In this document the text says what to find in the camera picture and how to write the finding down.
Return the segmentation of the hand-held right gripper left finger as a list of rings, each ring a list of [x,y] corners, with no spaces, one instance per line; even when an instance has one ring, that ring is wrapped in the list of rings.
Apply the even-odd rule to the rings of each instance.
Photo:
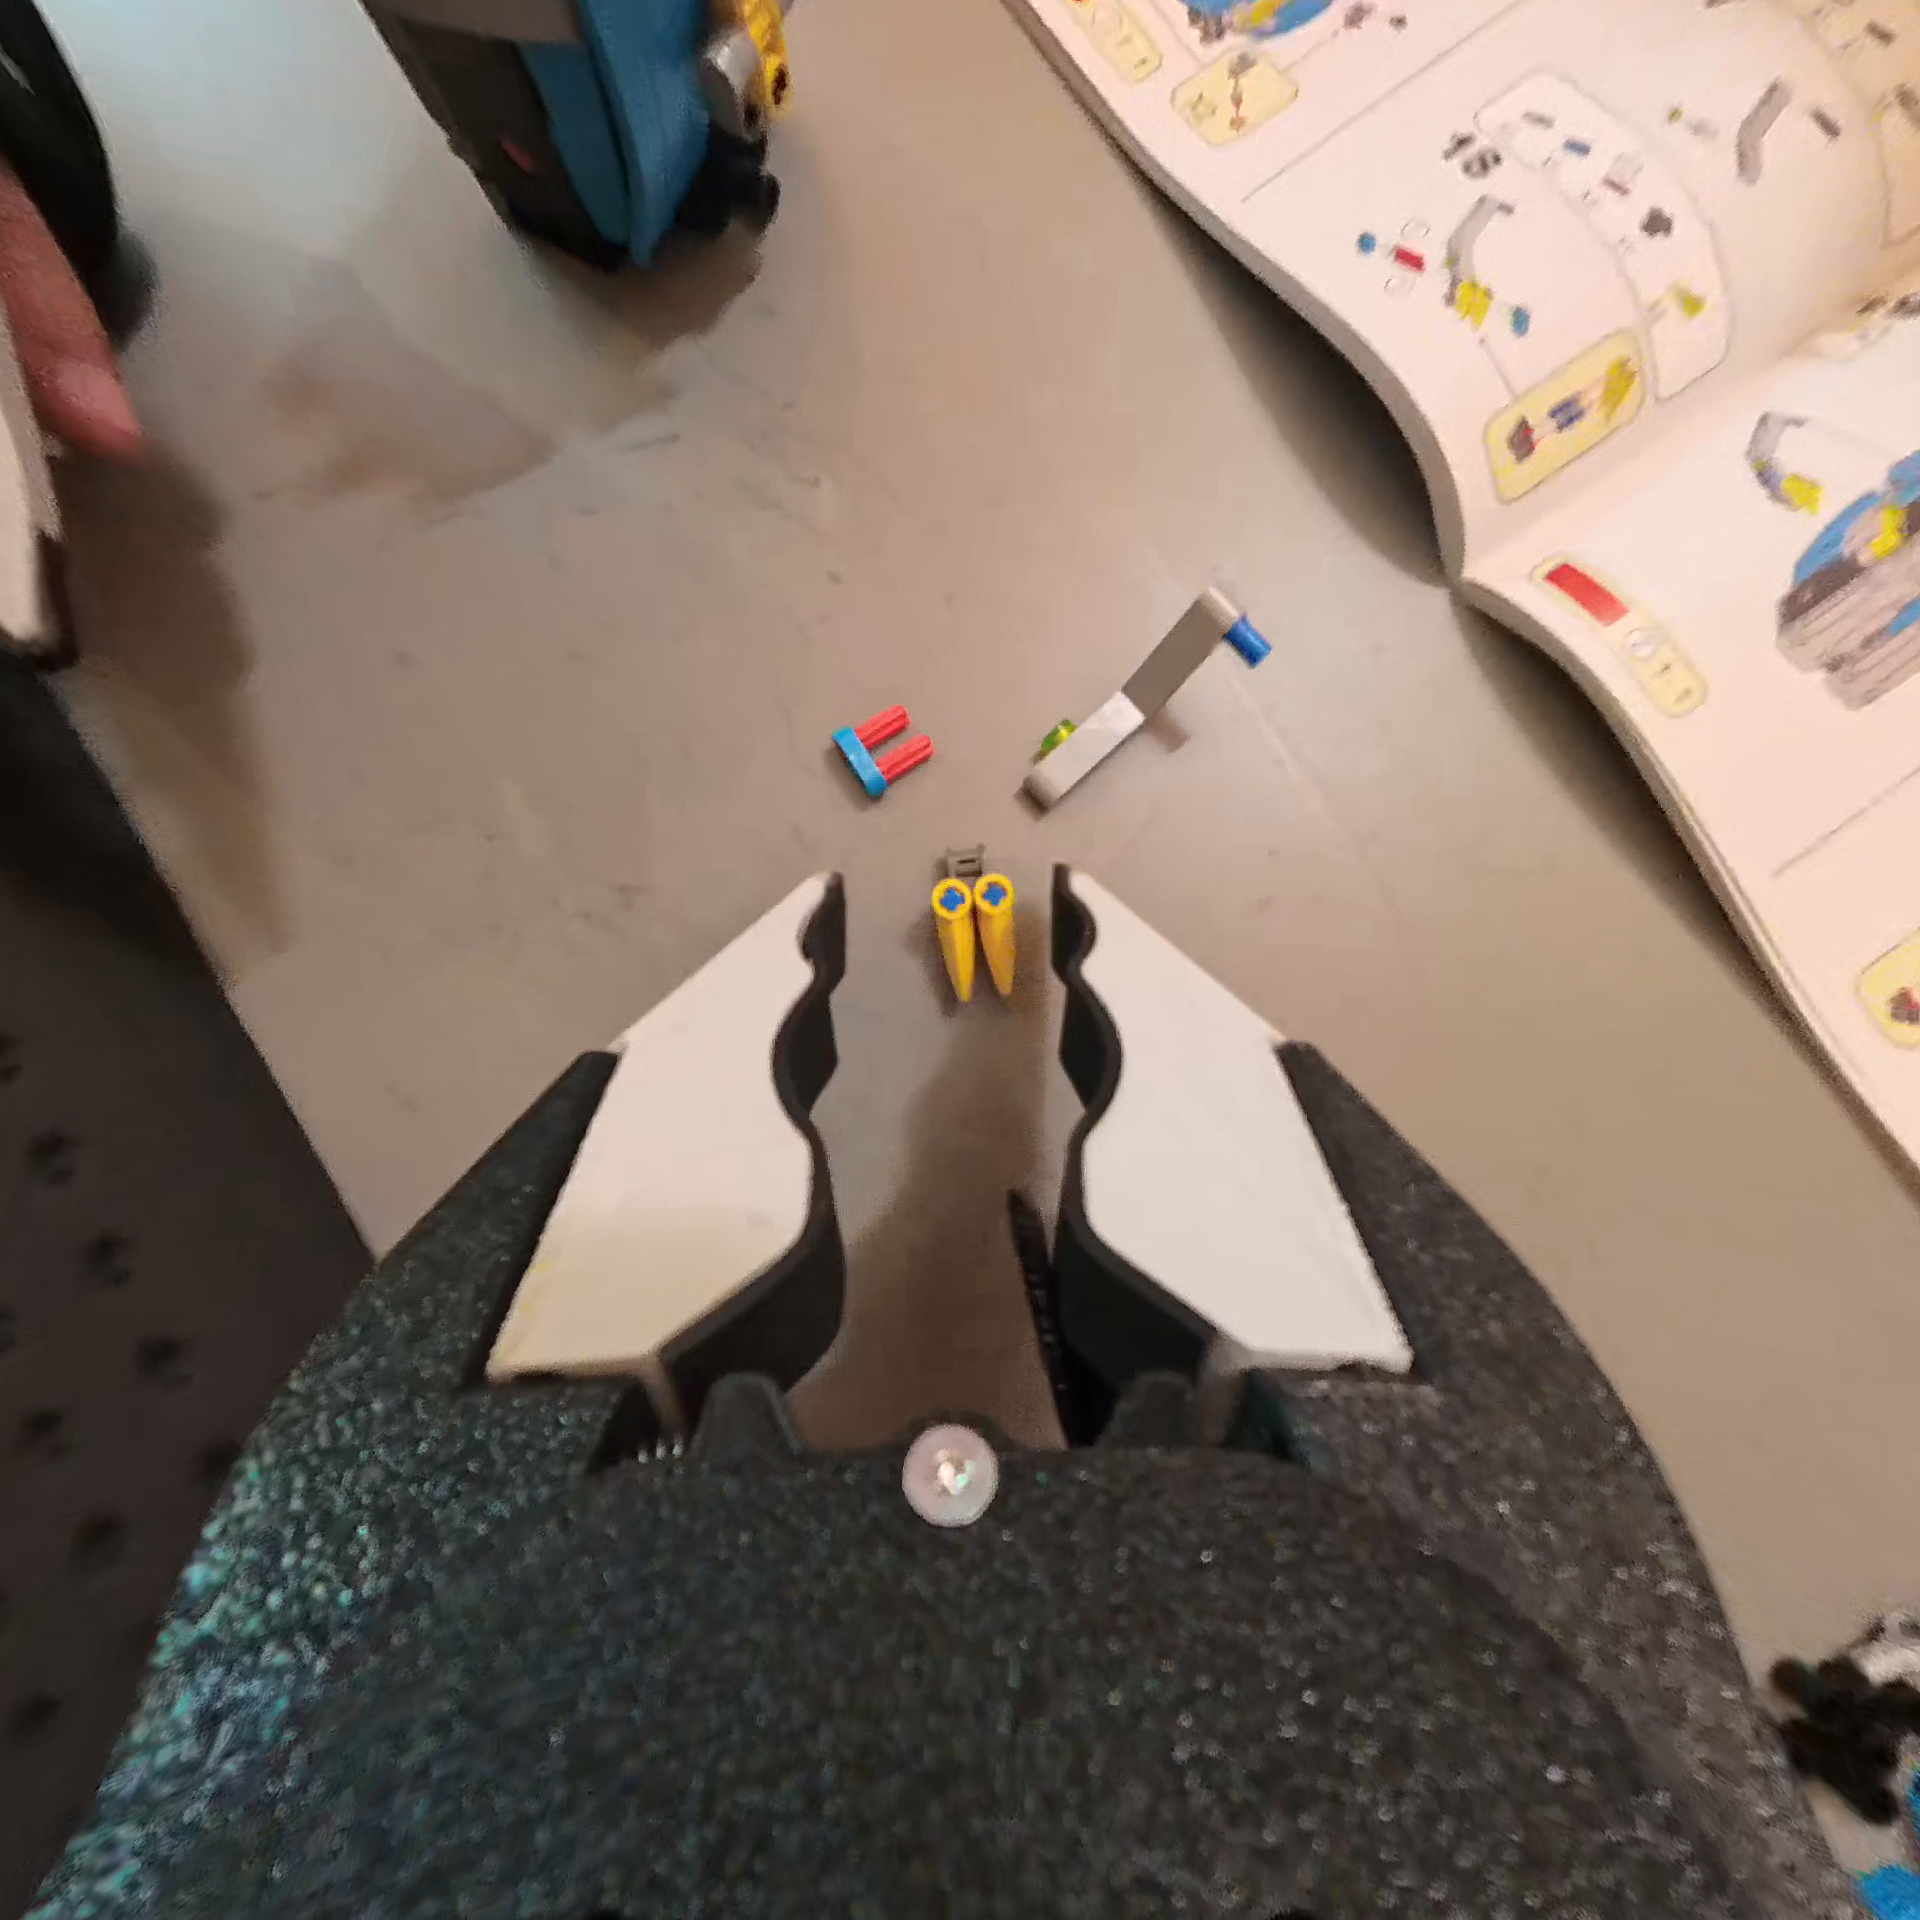
[[[815,1109],[847,963],[821,871],[612,1040],[490,1385],[620,1381],[656,1434],[693,1434],[722,1381],[792,1391],[828,1356],[849,1255]]]

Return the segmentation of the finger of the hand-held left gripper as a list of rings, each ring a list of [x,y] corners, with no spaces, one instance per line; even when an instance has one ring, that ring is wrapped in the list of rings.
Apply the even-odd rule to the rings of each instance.
[[[64,599],[64,523],[51,448],[2,319],[2,647],[36,669],[77,653]]]

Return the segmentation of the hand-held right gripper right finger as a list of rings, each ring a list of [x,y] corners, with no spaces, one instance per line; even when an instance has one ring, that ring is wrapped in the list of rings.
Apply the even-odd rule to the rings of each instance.
[[[1072,864],[1049,883],[1061,1065],[1080,1103],[1052,1244],[1067,1353],[1145,1376],[1412,1381],[1412,1343],[1251,1003]]]

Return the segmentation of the yellow twin cone piece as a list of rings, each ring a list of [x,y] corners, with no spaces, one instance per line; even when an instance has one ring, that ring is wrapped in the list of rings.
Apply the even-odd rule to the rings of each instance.
[[[1018,989],[1018,890],[984,843],[949,849],[928,913],[955,1003],[980,993],[1011,1002]]]

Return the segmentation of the grey angled beam assembly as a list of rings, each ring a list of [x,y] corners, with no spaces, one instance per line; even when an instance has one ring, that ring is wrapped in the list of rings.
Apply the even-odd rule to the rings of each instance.
[[[1239,601],[1210,585],[1193,596],[1120,691],[1031,762],[1020,787],[1021,799],[1039,812],[1056,810],[1105,762],[1144,733],[1218,652],[1259,668],[1274,647]]]

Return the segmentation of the grey desk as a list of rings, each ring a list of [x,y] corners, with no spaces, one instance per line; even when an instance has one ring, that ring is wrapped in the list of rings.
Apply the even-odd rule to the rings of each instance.
[[[361,1235],[817,871],[849,1319],[829,1448],[1059,1440],[1004,1194],[1075,1103],[1065,860],[1333,1063],[1552,1290],[1755,1674],[1915,1605],[1915,1186],[1613,732],[1442,580],[1370,388],[1095,132],[1004,5],[799,5],[762,241],[507,234],[357,5],[49,5],[159,299],[64,469],[87,743]],[[1059,808],[1036,756],[1216,585]],[[868,800],[888,706],[935,755]],[[949,849],[1018,893],[955,1003]]]

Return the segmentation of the person's left hand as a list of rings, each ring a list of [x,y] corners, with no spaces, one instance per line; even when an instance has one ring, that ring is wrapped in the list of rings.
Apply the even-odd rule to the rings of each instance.
[[[146,445],[98,312],[26,183],[2,168],[2,298],[39,428],[109,463]]]

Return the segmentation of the black perforated pad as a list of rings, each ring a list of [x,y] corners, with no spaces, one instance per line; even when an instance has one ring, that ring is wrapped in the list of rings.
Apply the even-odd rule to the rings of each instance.
[[[49,680],[2,677],[2,1913],[373,1258]]]

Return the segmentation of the blue toy brick robot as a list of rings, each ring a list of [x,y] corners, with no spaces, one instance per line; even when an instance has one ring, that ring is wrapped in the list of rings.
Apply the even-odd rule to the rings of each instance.
[[[499,217],[601,273],[764,229],[786,2],[365,2]]]

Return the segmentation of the pile of loose brick pieces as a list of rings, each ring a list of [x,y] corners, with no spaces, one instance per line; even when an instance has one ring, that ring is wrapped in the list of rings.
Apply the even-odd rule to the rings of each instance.
[[[1868,1916],[1919,1916],[1919,1613],[1895,1610],[1839,1652],[1784,1657],[1767,1682],[1792,1770],[1875,1829],[1905,1829],[1905,1859],[1857,1875]]]

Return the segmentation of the white instruction booklet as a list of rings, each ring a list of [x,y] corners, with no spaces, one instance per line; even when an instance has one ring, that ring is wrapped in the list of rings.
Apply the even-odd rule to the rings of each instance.
[[[1919,1153],[1919,5],[1016,5]]]

